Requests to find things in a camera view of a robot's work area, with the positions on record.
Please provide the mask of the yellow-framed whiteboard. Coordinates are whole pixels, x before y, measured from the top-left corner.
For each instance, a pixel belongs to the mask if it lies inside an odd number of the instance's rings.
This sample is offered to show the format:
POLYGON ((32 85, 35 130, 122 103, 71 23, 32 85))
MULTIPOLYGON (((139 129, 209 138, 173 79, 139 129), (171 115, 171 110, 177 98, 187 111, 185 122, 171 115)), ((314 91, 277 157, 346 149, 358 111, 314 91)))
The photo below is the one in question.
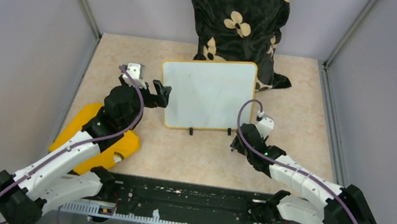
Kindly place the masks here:
POLYGON ((251 122, 258 67, 253 62, 166 60, 162 82, 170 86, 164 123, 174 129, 227 130, 237 117, 251 122))

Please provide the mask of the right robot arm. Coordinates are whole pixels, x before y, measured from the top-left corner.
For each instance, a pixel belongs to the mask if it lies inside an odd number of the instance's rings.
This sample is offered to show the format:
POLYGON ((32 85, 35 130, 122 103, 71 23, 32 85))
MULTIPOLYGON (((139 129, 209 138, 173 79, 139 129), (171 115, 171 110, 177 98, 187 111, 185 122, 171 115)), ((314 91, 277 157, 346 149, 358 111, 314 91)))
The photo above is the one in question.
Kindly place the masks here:
POLYGON ((300 196, 284 195, 266 207, 272 223, 294 221, 301 224, 377 224, 363 192, 354 185, 344 187, 309 172, 286 151, 266 144, 254 124, 243 124, 231 147, 255 170, 288 185, 300 196))

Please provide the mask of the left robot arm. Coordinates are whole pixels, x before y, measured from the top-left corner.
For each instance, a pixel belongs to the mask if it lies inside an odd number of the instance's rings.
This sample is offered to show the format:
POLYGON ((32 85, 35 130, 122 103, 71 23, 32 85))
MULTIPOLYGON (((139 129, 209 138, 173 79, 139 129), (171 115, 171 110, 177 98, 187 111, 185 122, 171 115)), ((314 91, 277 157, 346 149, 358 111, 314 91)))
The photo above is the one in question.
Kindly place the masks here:
POLYGON ((84 106, 49 153, 14 173, 0 172, 0 213, 5 224, 35 224, 49 211, 85 197, 117 201, 109 172, 140 149, 134 132, 145 107, 167 107, 172 89, 154 80, 155 93, 137 76, 120 76, 103 103, 84 106))

